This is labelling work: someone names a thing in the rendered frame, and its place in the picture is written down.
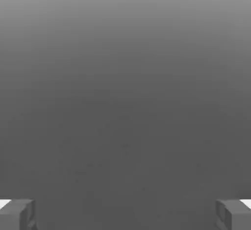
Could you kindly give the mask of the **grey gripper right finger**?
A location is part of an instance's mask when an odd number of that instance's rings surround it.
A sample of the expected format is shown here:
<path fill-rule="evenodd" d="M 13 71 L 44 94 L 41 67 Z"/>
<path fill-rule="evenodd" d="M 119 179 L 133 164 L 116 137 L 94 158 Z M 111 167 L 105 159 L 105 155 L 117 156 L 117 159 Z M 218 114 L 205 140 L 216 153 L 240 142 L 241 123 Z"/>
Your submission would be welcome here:
<path fill-rule="evenodd" d="M 251 199 L 216 200 L 218 230 L 251 230 Z"/>

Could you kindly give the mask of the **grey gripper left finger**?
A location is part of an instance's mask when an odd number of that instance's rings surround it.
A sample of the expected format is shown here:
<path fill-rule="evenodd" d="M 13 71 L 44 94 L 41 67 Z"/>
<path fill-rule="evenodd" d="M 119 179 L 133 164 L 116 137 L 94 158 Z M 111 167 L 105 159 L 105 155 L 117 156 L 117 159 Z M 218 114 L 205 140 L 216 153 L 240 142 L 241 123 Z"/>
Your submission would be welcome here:
<path fill-rule="evenodd" d="M 0 230 L 37 230 L 36 201 L 0 199 Z"/>

